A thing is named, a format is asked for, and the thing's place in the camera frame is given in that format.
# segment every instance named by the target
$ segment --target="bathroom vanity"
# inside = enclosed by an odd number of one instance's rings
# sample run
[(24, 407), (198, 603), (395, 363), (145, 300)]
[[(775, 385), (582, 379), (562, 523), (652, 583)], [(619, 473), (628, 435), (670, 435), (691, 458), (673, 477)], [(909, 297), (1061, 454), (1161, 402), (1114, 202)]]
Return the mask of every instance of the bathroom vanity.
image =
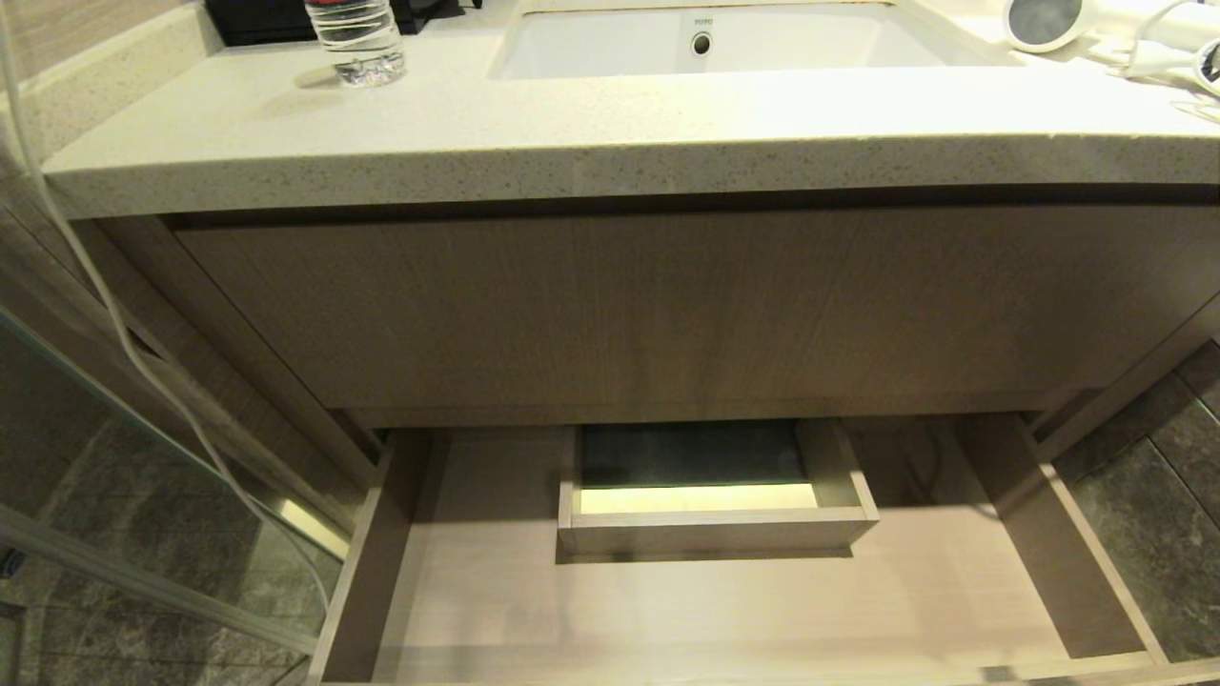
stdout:
[[(708, 4), (671, 5), (693, 50)], [(505, 52), (564, 9), (434, 20), (377, 92), (222, 51), (48, 162), (159, 354), (372, 486), (315, 681), (1220, 676), (1168, 664), (1050, 464), (1220, 331), (1220, 125), (986, 32), (936, 67)], [(788, 505), (582, 504), (588, 432), (745, 420), (792, 422)]]

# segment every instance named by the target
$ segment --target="small drawer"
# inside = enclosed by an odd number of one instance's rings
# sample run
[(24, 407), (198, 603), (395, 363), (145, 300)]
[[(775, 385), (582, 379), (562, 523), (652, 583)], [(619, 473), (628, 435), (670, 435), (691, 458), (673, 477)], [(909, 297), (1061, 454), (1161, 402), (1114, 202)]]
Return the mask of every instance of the small drawer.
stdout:
[(838, 420), (587, 427), (559, 494), (572, 561), (836, 555), (878, 520)]

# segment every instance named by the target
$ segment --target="countertop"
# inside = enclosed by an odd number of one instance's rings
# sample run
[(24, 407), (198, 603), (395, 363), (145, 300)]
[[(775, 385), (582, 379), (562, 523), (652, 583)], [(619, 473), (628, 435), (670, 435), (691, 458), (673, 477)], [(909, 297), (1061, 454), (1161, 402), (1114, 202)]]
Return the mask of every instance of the countertop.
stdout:
[[(999, 43), (994, 2), (924, 1)], [(1220, 107), (1200, 109), (1185, 89), (1107, 76), (1103, 65), (1078, 56), (1022, 57), (1025, 67), (497, 81), (489, 65), (523, 7), (509, 0), (484, 6), (406, 38), (409, 73), (378, 89), (318, 82), (327, 57), (314, 44), (222, 50), (62, 148), (44, 168), (74, 217), (1220, 183)]]

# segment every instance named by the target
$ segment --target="water bottle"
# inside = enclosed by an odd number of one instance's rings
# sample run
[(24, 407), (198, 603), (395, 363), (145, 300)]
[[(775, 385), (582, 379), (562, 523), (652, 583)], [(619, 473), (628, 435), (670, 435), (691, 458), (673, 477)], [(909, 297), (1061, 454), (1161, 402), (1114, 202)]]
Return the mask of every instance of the water bottle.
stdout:
[(384, 85), (406, 72), (389, 0), (305, 0), (305, 9), (346, 85)]

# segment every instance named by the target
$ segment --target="wooden drawer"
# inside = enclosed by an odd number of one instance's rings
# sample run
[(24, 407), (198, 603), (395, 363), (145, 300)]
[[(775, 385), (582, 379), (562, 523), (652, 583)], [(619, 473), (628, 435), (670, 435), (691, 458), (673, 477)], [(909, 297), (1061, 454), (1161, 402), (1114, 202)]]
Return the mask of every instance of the wooden drawer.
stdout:
[[(571, 428), (455, 431), (431, 450), (425, 432), (398, 432), (311, 675), (944, 686), (1220, 676), (1220, 660), (1164, 664), (1015, 416), (935, 420), (926, 432), (944, 448), (937, 502), (878, 498), (880, 521), (849, 557), (582, 564), (565, 564), (556, 537)], [(858, 458), (888, 492), (903, 465), (877, 444), (861, 442)]]
[(182, 243), (367, 427), (1039, 410), (1220, 293), (1215, 208), (211, 228)]
[[(694, 488), (584, 488), (581, 452), (573, 447), (569, 477), (559, 485), (564, 549), (584, 560), (849, 553), (877, 522), (852, 443), (832, 419), (802, 420), (792, 428), (808, 477), (804, 485), (733, 486), (717, 480), (717, 486)], [(658, 492), (666, 498), (655, 497)]]

